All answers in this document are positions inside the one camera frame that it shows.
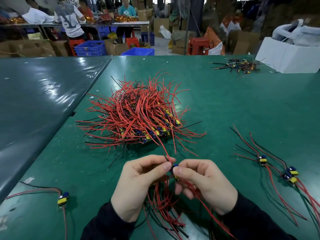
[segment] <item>white box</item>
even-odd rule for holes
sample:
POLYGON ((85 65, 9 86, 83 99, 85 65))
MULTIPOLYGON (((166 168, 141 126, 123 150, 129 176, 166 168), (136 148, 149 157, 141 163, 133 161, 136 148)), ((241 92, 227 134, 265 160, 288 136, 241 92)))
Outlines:
POLYGON ((266 37, 256 60, 281 73, 316 73, 320 69, 320 47, 297 46, 266 37))

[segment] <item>person's left hand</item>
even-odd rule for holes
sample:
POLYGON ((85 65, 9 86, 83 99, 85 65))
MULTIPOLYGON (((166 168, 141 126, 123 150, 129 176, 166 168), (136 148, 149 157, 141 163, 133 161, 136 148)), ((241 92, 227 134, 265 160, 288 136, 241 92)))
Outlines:
MULTIPOLYGON (((173 163, 176 161, 173 157, 170 160, 173 163)), ((159 155, 127 161, 111 197, 118 216, 126 222, 135 222, 150 185, 165 176, 171 167, 171 163, 159 155)))

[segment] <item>red shirt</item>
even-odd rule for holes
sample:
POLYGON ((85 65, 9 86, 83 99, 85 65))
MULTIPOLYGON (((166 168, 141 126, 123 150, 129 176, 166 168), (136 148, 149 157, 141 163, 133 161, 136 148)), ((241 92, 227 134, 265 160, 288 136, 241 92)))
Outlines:
POLYGON ((87 9, 83 11, 81 7, 78 7, 78 10, 82 13, 83 16, 94 18, 94 15, 90 8, 87 7, 87 9))

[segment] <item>gray and white t-shirt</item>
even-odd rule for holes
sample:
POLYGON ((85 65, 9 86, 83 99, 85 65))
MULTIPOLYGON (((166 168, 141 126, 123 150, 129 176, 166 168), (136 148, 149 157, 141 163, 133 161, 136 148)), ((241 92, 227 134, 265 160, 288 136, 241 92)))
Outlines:
POLYGON ((70 38, 75 38, 84 34, 77 17, 83 17, 82 13, 71 3, 60 3, 54 11, 54 19, 57 23, 62 22, 66 34, 70 38))

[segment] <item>green tabletop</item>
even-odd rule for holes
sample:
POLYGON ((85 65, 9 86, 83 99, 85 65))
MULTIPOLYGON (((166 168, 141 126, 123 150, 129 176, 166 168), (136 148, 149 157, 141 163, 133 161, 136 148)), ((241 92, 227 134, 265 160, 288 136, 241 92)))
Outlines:
MULTIPOLYGON (((229 127, 235 124, 240 133, 247 137, 252 132, 254 139, 274 154, 295 166, 311 195, 320 200, 318 190, 320 168, 318 145, 320 145, 320 75, 280 74, 262 65, 260 72, 247 75, 229 70, 214 70, 208 62, 225 62, 223 56, 116 56, 93 85, 90 93, 111 95, 111 88, 118 85, 111 79, 144 80, 165 69, 172 76, 165 75, 165 82, 182 82, 178 95, 181 104, 176 108, 191 108, 184 119, 190 130, 207 135, 188 144, 199 155, 198 158, 213 160, 231 183, 247 198, 265 210, 286 232, 298 239, 314 240, 319 235, 317 228, 301 196, 291 187, 274 176, 275 184, 293 208, 309 221, 297 218, 296 227, 288 212, 275 194, 266 169, 247 159, 233 156, 240 153, 235 144, 245 148, 244 143, 229 127)), ((67 206, 68 238, 79 239, 84 226, 97 213, 102 204, 109 201, 122 166, 147 154, 161 154, 161 149, 146 145, 139 150, 129 150, 106 171, 121 148, 111 150, 90 149, 84 144, 83 133, 75 120, 94 118, 93 113, 84 110, 90 107, 89 96, 78 105, 74 117, 69 117, 38 159, 23 176, 22 180, 34 178, 32 183, 41 186, 59 187, 70 193, 67 206)), ((173 144, 165 144, 171 156, 173 144)), ((178 147, 183 157, 194 158, 178 147)), ((31 189, 18 184, 12 193, 31 189)), ((198 202, 183 198, 190 208, 197 211, 198 202)), ((38 193, 18 196, 6 200, 0 206, 0 239, 63 239, 64 222, 61 210, 57 210, 57 195, 38 193)), ((141 214, 138 223, 144 219, 141 214)), ((158 239, 170 236, 152 223, 158 239)), ((199 237, 199 227, 187 220, 186 232, 190 239, 199 237)), ((133 239, 152 239, 145 223, 135 230, 133 239)))

